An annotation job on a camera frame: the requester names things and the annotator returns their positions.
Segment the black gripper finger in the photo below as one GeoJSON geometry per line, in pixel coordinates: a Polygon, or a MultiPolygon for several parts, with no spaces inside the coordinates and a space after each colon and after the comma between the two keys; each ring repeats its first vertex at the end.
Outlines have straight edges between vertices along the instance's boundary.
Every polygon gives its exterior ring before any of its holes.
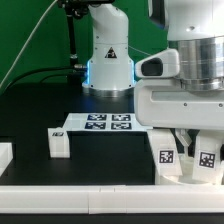
{"type": "Polygon", "coordinates": [[[188,131],[186,129],[176,129],[175,135],[182,144],[185,155],[188,157],[193,157],[194,150],[192,148],[192,139],[189,136],[188,131]]]}

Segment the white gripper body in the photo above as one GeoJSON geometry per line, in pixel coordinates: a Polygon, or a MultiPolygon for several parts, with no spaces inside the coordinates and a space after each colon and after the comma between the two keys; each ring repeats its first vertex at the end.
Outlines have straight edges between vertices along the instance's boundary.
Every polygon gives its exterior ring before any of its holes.
{"type": "Polygon", "coordinates": [[[188,92],[174,79],[142,79],[134,111],[143,126],[224,130],[224,90],[188,92]]]}

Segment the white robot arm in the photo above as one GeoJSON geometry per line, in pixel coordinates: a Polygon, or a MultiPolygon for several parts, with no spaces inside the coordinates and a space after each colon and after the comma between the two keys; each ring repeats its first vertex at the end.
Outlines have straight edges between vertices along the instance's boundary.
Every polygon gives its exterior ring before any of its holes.
{"type": "Polygon", "coordinates": [[[189,146],[218,154],[224,145],[224,0],[148,0],[149,18],[168,31],[165,50],[138,63],[128,57],[127,23],[111,4],[92,3],[93,55],[84,86],[107,95],[132,88],[151,148],[189,146]]]}

